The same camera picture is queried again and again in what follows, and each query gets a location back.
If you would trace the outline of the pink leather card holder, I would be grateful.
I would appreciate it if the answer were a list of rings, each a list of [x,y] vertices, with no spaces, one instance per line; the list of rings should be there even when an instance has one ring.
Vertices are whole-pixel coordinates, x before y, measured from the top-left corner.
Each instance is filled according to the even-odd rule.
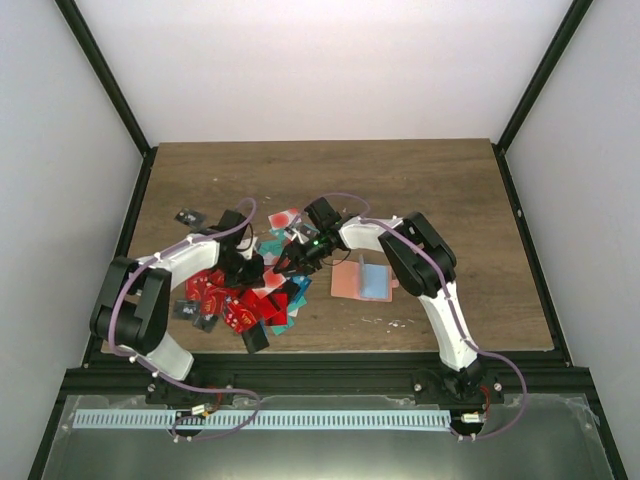
[[[367,262],[363,255],[334,261],[331,267],[330,294],[336,298],[389,303],[398,287],[389,265]]]

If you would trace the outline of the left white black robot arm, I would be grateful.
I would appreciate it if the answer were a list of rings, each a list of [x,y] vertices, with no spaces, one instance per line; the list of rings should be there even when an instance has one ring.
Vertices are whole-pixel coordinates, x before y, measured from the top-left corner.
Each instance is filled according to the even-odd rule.
[[[140,360],[170,379],[169,391],[181,403],[196,402],[203,377],[192,371],[193,355],[168,333],[172,290],[208,270],[218,270],[227,288],[262,287],[264,261],[252,252],[245,232],[252,216],[227,210],[216,225],[204,227],[185,214],[191,232],[177,244],[138,259],[117,257],[109,265],[91,318],[90,331],[117,355]]]

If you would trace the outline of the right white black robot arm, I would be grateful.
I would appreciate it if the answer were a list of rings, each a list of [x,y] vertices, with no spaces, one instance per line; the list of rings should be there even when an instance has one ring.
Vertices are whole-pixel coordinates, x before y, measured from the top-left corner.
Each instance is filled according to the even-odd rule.
[[[341,214],[324,197],[314,200],[304,212],[317,234],[306,240],[292,239],[274,272],[311,275],[336,250],[384,253],[399,285],[426,312],[438,345],[445,393],[458,403],[471,400],[480,390],[484,373],[458,300],[457,260],[425,216],[412,212],[381,220]]]

